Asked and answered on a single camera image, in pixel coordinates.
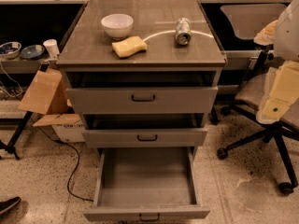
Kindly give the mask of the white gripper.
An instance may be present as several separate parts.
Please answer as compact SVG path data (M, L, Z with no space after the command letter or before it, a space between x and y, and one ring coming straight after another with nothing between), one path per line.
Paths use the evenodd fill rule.
M263 98L256 120L261 124L279 121L299 98L299 62L286 61L276 71L268 98Z

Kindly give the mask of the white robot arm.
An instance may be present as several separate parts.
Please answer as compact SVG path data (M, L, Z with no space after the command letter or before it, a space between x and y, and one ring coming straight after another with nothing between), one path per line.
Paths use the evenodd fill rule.
M262 124L279 121L299 98L299 0L292 0L276 21L254 37L259 45L273 45L284 60L266 75L263 98L256 119Z

